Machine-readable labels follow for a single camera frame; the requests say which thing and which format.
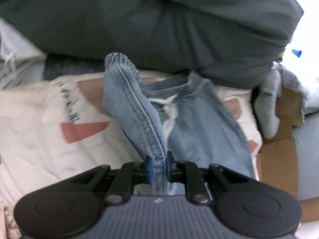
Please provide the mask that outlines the light blue denim pants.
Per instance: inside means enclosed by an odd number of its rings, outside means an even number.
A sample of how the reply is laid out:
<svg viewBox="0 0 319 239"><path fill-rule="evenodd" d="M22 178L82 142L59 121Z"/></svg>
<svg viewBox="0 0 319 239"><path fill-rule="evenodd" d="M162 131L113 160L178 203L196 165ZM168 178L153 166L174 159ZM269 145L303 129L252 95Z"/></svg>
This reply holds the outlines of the light blue denim pants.
<svg viewBox="0 0 319 239"><path fill-rule="evenodd" d="M201 168L220 164L250 178L255 171L244 132L215 92L194 71L144 83L122 53L104 60L102 103L138 151L151 159L151 192L183 194L168 176L168 152Z"/></svg>

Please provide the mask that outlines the brown cardboard box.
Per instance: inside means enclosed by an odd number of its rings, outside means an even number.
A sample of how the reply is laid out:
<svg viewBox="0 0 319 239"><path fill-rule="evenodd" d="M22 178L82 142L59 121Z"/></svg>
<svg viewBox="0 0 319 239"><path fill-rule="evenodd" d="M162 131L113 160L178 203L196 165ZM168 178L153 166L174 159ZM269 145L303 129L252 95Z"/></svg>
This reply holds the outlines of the brown cardboard box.
<svg viewBox="0 0 319 239"><path fill-rule="evenodd" d="M276 135L263 139L263 146L257 157L260 180L282 190L295 199L298 196L298 160L294 127L303 124L301 113L302 95L282 87L282 95L276 101L276 116L280 124Z"/></svg>

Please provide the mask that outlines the white printed garment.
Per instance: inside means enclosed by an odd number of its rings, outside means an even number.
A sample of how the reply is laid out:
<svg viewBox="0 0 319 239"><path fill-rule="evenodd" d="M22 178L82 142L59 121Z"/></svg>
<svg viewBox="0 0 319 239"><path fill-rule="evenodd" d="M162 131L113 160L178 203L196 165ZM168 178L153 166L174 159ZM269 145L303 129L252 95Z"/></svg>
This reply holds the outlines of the white printed garment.
<svg viewBox="0 0 319 239"><path fill-rule="evenodd" d="M59 77L1 92L1 238L20 238L14 204L33 190L101 164L118 168L150 157L165 164L165 147L136 150L118 123L87 95L100 76Z"/></svg>

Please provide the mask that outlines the grey sock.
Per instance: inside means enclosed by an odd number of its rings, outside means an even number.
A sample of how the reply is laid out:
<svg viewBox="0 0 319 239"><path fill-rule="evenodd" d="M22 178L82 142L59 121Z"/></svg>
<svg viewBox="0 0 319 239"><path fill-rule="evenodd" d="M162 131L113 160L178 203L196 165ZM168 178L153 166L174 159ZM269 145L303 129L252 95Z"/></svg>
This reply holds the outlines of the grey sock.
<svg viewBox="0 0 319 239"><path fill-rule="evenodd" d="M259 94L254 102L254 110L263 137L272 139L280 125L280 119L276 116L276 105L282 90L281 74L271 69L258 89Z"/></svg>

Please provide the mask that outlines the dark blue fuzzy garment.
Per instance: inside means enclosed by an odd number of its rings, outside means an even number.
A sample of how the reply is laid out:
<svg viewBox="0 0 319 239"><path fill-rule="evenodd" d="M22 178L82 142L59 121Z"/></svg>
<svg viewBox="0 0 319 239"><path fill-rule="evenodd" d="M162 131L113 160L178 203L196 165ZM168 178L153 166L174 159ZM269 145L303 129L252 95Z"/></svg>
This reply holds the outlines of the dark blue fuzzy garment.
<svg viewBox="0 0 319 239"><path fill-rule="evenodd" d="M104 60L49 53L43 79L54 80L63 75L82 75L104 72Z"/></svg>

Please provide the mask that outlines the dark green garment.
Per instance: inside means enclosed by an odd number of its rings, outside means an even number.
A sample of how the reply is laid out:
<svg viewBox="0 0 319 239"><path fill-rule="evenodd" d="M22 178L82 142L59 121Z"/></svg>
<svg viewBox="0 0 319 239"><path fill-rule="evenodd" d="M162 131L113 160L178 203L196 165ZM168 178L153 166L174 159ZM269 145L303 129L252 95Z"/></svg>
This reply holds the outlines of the dark green garment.
<svg viewBox="0 0 319 239"><path fill-rule="evenodd" d="M303 14L297 0L1 0L1 17L44 52L121 52L243 89L266 78Z"/></svg>

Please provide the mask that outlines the light grey hoodie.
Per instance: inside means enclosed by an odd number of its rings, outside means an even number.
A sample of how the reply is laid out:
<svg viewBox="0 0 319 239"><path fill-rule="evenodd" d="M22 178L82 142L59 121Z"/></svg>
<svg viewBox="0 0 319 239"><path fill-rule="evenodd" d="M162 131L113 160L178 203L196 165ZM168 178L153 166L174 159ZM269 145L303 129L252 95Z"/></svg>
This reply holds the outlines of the light grey hoodie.
<svg viewBox="0 0 319 239"><path fill-rule="evenodd" d="M1 89L41 81L47 55L1 18Z"/></svg>

